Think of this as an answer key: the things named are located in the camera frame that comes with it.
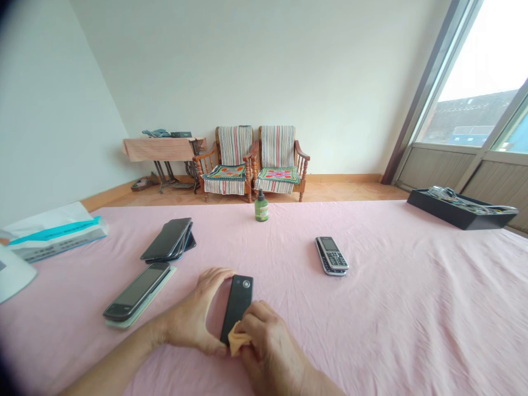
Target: bed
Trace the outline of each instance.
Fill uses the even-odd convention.
[[[4,357],[27,394],[57,393],[130,331],[102,312],[144,268],[141,253],[172,218],[192,217],[197,247],[139,325],[192,290],[211,266],[255,279],[319,369],[347,394],[514,395],[528,389],[528,240],[462,231],[405,201],[103,208],[109,236],[35,263],[37,278],[0,305]],[[315,237],[351,265],[326,275]],[[208,326],[219,335],[229,284]],[[246,395],[238,359],[163,346],[127,395]]]

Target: mobile phone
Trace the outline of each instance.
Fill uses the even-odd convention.
[[[163,229],[141,255],[142,260],[155,260],[168,257],[173,254],[180,239],[185,235],[191,218],[171,220],[163,226]]]
[[[105,309],[103,316],[116,322],[127,320],[169,272],[168,263],[152,263]]]
[[[170,256],[162,257],[162,258],[153,258],[151,260],[145,260],[145,263],[147,265],[150,265],[153,262],[169,262],[169,261],[179,260],[182,257],[182,254],[184,252],[196,247],[196,241],[193,236],[192,228],[193,228],[193,222],[189,224],[189,227],[187,228],[185,236],[180,240],[180,243],[178,244],[178,246],[176,246],[176,248],[174,249],[174,252]]]
[[[348,270],[348,263],[331,236],[318,236],[317,240],[331,269],[340,271]]]
[[[320,246],[319,241],[315,240],[315,245],[317,246],[317,252],[319,253],[319,258],[321,259],[321,264],[323,265],[323,271],[326,275],[330,276],[345,276],[347,272],[343,269],[331,269],[328,265],[328,260],[326,259],[325,254],[323,253],[323,248]]]
[[[228,334],[253,301],[253,278],[235,275],[231,283],[220,341],[229,346]]]

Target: cable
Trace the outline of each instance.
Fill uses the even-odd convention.
[[[427,190],[427,194],[476,215],[507,215],[519,213],[519,210],[513,206],[480,205],[475,202],[470,202],[460,198],[453,189],[448,187],[433,186]]]

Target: sky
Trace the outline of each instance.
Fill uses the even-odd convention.
[[[528,78],[528,0],[485,0],[439,101],[517,90]]]

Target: black box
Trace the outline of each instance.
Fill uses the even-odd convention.
[[[477,201],[464,195],[457,194],[457,196],[479,205],[489,205],[488,203]],[[413,190],[407,202],[463,230],[503,228],[517,215],[516,213],[471,213],[470,211],[429,195],[427,189]]]
[[[171,132],[172,138],[191,138],[193,134],[191,132]]]

